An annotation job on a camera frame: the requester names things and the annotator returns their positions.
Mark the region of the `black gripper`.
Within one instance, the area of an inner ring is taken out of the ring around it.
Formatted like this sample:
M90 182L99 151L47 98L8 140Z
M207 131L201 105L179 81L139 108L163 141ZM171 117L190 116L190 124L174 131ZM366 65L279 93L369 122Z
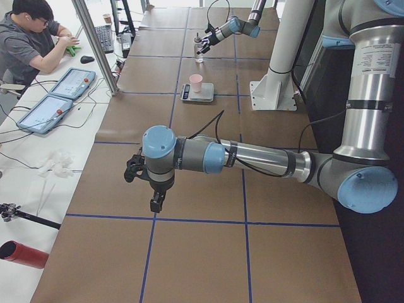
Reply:
M157 177L152 177L147 171L145 163L145 156L142 153L142 147L138 152L134 154L127 162L126 169L124 171L124 180L126 182L133 182L137 177L141 180L148 181L151 188L154 191L153 197L150 200L150 211L161 212L163 208L163 202L165 200L165 192L174 185L174 174L167 177L163 181L158 181Z
M210 50L211 45L216 45L222 41L222 29L220 27L214 28L208 25L205 30L206 36L200 38L200 44L203 44L199 49L199 54L205 54Z

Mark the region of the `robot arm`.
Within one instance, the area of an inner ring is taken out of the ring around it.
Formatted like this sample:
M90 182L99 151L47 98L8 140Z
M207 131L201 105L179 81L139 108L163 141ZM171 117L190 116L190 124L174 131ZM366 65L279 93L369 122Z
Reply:
M256 38L259 34L260 27L259 21L266 4L266 0L255 1L252 5L250 14L247 21L240 19L237 16L228 15L226 22L220 27L214 27L209 19L209 12L207 12L207 27L205 30L206 35L197 43L197 55L205 54L210 50L210 47L217 45L221 41L230 37L233 34L247 35Z
M259 19L274 21L272 9L258 1L243 21L231 16L220 27L208 27L197 44L202 54L227 37L246 50L222 55L198 71L208 78L202 88L241 102L241 135L221 139L217 132L179 136L178 131L199 122L205 111L195 96L183 96L172 128L154 126L138 139L141 146L126 163L124 179L139 178L154 191L151 211L162 209L177 170L188 170L185 192L195 186L197 174L218 174L238 167L265 178L294 177L337 200L345 208L370 214L403 209L403 114L393 104L403 95L403 2L326 1L324 42L347 49L332 70L351 72L345 79L327 76L326 93L344 93L345 99L327 99L324 106L336 115L311 122L338 148L314 143L301 147L297 128L302 119L292 115L295 56L310 22L314 1L288 1L283 19L272 30L264 26L257 42Z

